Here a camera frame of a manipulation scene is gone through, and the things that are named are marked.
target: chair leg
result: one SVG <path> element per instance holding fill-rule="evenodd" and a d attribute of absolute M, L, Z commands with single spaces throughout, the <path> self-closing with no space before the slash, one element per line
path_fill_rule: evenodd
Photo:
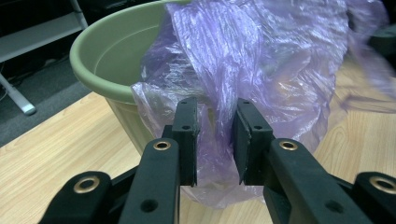
<path fill-rule="evenodd" d="M 6 88 L 8 96 L 11 97 L 25 115 L 33 115 L 35 113 L 35 107 L 17 89 L 11 86 L 1 73 L 0 84 Z"/>

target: table surface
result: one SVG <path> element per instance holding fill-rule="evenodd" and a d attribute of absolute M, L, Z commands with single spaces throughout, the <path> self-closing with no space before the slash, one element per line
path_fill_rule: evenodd
<path fill-rule="evenodd" d="M 349 182 L 364 171 L 396 176 L 396 115 L 349 112 L 314 155 Z M 116 177 L 139 160 L 106 100 L 90 93 L 0 148 L 0 223 L 37 223 L 72 176 L 103 171 Z M 215 210 L 181 197 L 180 223 L 270 222 L 257 200 Z"/>

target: translucent plastic bag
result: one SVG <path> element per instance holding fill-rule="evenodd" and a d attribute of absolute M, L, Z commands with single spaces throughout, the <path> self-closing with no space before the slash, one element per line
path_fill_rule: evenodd
<path fill-rule="evenodd" d="M 166 10 L 142 60 L 142 82 L 132 86 L 142 120 L 160 137 L 177 102 L 197 96 L 198 186 L 183 191 L 217 208 L 261 196 L 262 188 L 238 185 L 236 99 L 253 102 L 275 137 L 313 152 L 327 132 L 335 72 L 347 52 L 346 2 L 196 0 Z"/>

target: green bucket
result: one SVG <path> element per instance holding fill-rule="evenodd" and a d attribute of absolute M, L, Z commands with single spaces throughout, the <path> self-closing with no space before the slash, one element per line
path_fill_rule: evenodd
<path fill-rule="evenodd" d="M 140 77 L 140 60 L 158 35 L 167 2 L 186 1 L 158 1 L 111 14 L 84 30 L 70 51 L 78 80 L 106 98 L 140 154 L 153 136 L 138 114 L 131 85 Z"/>

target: brass insert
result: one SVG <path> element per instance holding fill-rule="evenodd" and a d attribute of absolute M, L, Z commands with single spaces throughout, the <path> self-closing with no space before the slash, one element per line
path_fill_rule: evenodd
<path fill-rule="evenodd" d="M 295 143 L 290 142 L 290 141 L 281 141 L 281 142 L 279 143 L 279 145 L 280 145 L 283 149 L 291 150 L 291 151 L 293 151 L 293 150 L 295 150 L 295 149 L 298 148 L 298 146 L 297 146 Z"/>
<path fill-rule="evenodd" d="M 169 147 L 171 147 L 171 143 L 170 142 L 158 142 L 156 144 L 154 144 L 154 148 L 160 151 L 166 150 Z"/>
<path fill-rule="evenodd" d="M 388 194 L 396 194 L 396 183 L 380 176 L 370 177 L 370 183 L 381 191 Z"/>
<path fill-rule="evenodd" d="M 100 180 L 96 175 L 82 177 L 74 186 L 75 193 L 88 193 L 99 186 Z"/>

